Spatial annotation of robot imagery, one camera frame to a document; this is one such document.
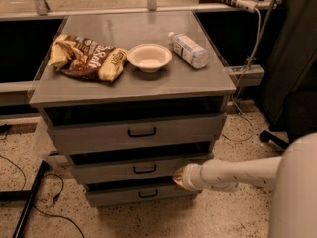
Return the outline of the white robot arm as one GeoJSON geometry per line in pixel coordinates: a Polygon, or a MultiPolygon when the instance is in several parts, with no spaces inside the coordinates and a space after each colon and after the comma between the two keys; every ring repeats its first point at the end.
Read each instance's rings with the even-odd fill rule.
{"type": "Polygon", "coordinates": [[[239,185],[273,190],[269,238],[317,238],[317,134],[292,142],[279,157],[187,164],[173,175],[189,191],[235,192],[239,185]]]}

